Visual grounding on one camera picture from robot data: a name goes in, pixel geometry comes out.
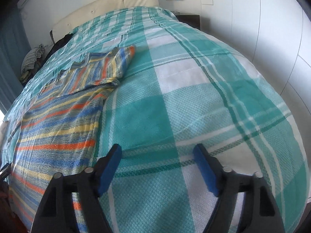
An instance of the headboard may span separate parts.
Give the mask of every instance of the headboard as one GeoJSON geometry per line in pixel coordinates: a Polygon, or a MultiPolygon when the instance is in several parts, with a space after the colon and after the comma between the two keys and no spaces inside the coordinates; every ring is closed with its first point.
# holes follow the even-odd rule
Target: headboard
{"type": "Polygon", "coordinates": [[[53,44],[75,27],[113,10],[135,6],[158,7],[158,0],[97,0],[61,19],[50,31],[53,44]]]}

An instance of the checkered pillow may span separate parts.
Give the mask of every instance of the checkered pillow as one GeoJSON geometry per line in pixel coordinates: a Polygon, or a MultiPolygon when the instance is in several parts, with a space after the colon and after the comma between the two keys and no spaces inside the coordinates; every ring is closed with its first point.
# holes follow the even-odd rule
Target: checkered pillow
{"type": "Polygon", "coordinates": [[[21,74],[23,74],[24,72],[31,70],[35,67],[35,63],[37,62],[37,59],[41,58],[41,56],[44,54],[44,46],[43,45],[39,45],[37,47],[35,47],[34,49],[32,49],[31,51],[29,51],[24,60],[23,63],[21,65],[21,74]]]}

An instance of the bedsheet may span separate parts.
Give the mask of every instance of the bedsheet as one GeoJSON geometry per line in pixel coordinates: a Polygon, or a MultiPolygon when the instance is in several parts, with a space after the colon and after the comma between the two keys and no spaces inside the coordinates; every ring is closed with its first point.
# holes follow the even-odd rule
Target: bedsheet
{"type": "MultiPolygon", "coordinates": [[[[136,46],[121,86],[103,106],[90,161],[93,165],[114,143],[122,146],[123,159],[100,199],[114,232],[203,231],[216,199],[193,161],[197,143],[236,172],[261,172],[286,232],[295,229],[309,187],[302,140],[282,98],[246,58],[161,8],[112,11],[73,33],[26,85],[6,118],[19,118],[31,97],[87,52],[136,46]]],[[[18,133],[4,143],[3,163],[12,159],[18,133]]],[[[240,195],[232,232],[241,200],[240,195]]],[[[86,231],[78,207],[76,213],[86,231]]]]}

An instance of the folded striped cloth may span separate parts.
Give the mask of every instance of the folded striped cloth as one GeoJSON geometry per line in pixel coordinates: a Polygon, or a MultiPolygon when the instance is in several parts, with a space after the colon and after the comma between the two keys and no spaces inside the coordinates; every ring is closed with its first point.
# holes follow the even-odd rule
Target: folded striped cloth
{"type": "Polygon", "coordinates": [[[52,175],[76,174],[87,166],[103,102],[120,84],[134,53],[133,46],[88,53],[51,80],[24,115],[10,186],[27,228],[52,175]]]}

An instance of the nightstand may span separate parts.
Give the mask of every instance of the nightstand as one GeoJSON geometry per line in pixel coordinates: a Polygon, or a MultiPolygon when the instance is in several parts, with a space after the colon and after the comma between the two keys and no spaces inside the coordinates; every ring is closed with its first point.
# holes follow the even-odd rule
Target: nightstand
{"type": "Polygon", "coordinates": [[[178,21],[186,23],[187,25],[190,25],[191,27],[200,30],[200,15],[195,15],[191,13],[179,13],[175,11],[172,11],[172,13],[176,16],[178,21]]]}

